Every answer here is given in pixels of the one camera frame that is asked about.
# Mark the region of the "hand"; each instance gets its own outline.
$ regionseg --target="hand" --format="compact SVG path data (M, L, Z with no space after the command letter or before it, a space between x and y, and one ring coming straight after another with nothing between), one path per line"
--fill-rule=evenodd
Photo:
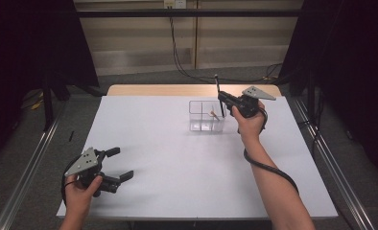
M258 101L258 106L265 108L264 104L261 101ZM236 106L233 106L233 116L239 124L239 131L243 140L243 143L246 145L252 141L259 142L259 136L261 128L263 127L265 117L261 112L258 112L255 116L250 118L244 118Z
M75 181L65 188L66 216L84 219L88 215L93 194L100 187L103 178L99 175L96 176L88 188L85 188L80 181L76 180L75 174L66 177L66 183Z

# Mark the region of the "white tabletop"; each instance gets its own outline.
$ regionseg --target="white tabletop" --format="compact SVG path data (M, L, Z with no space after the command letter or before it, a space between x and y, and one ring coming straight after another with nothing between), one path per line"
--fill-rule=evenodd
M134 171L116 194L93 198L89 216L100 219L266 219L237 123L223 132L189 130L189 102L216 97L107 96L84 149L121 148L103 172ZM337 212L285 98L263 101L269 114L261 141L275 164L297 184L313 218ZM58 216L65 207L60 205Z

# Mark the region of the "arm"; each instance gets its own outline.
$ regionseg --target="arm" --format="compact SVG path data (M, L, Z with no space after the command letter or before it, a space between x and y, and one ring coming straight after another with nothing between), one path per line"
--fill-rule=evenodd
M235 106L233 115L239 124L241 138L249 157L277 168L260 143L259 133L264 116L258 113L246 119ZM255 166L252 166L252 172L274 229L315 229L308 211L291 183L275 173Z
M70 175L66 178L66 183L76 180L77 176ZM66 215L60 230L82 229L84 219L87 217L90 209L91 198L102 181L103 178L101 176L96 176L87 189L79 181L66 186Z

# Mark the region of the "power outlet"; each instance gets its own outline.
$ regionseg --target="power outlet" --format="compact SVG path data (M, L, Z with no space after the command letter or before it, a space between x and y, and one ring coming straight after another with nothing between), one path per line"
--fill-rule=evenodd
M175 9L186 9L186 0L175 0Z
M164 9L174 9L175 0L164 0Z

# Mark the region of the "transparent container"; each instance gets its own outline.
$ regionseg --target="transparent container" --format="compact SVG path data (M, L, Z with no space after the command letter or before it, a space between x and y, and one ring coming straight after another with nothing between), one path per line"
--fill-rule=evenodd
M224 128L225 107L219 101L190 101L191 131L221 132Z

